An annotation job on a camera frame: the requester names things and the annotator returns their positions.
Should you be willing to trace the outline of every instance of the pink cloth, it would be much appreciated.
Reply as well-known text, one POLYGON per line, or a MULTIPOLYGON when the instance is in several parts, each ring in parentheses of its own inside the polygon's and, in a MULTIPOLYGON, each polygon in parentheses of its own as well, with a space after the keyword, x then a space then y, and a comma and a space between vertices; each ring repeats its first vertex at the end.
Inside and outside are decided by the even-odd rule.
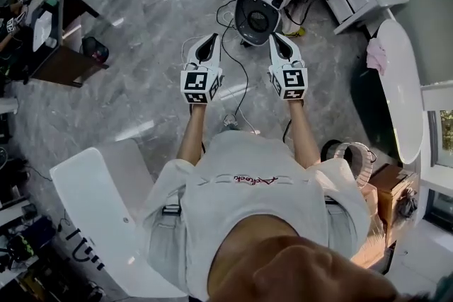
POLYGON ((387 56, 378 38, 372 38, 367 47, 367 67, 377 69, 381 76, 387 67, 387 56))

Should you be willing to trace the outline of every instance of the hair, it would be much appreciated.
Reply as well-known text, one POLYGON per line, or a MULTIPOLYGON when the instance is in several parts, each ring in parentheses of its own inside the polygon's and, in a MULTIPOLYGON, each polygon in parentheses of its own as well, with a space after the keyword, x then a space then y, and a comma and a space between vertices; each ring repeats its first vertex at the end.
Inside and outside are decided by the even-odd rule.
POLYGON ((431 298, 429 294, 417 294, 415 296, 403 295, 391 298, 378 298, 363 302, 431 302, 431 298))
POLYGON ((408 299, 408 302, 430 302, 431 298, 429 294, 418 294, 417 296, 412 296, 408 299))

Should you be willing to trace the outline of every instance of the white curved panel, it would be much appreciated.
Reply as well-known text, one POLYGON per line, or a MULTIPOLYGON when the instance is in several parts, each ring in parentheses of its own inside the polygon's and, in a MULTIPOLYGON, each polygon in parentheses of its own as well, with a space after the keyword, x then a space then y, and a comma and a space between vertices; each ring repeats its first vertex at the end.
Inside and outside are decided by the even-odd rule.
POLYGON ((403 163, 412 163, 420 153, 423 138, 423 102, 412 44, 401 24, 384 21, 377 37, 387 56, 381 78, 394 126, 396 145, 403 163))

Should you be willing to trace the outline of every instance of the hand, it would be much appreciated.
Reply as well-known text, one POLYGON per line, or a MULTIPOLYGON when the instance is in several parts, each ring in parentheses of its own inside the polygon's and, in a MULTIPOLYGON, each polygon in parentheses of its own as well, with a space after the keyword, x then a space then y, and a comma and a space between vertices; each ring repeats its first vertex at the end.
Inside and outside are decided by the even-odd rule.
POLYGON ((297 107, 298 105, 304 106, 304 100, 288 100, 289 108, 297 107))
POLYGON ((207 106, 206 103, 203 103, 201 105, 196 105, 196 104, 192 103, 192 112, 193 112, 193 110, 196 110, 196 109, 205 110, 206 106, 207 106))
POLYGON ((11 32, 11 35, 12 36, 16 35, 17 33, 19 33, 20 30, 21 27, 19 27, 19 25, 16 24, 16 28, 11 32))

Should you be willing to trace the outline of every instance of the wooden box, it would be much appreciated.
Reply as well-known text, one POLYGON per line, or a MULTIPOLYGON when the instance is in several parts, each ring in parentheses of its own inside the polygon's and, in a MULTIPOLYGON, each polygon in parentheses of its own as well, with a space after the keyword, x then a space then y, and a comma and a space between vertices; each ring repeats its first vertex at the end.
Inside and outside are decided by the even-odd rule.
POLYGON ((377 188, 378 214, 385 224, 386 247, 389 247, 408 226, 409 220, 398 215, 396 205, 408 187, 418 189, 418 175, 398 166, 387 165, 369 183, 377 188))

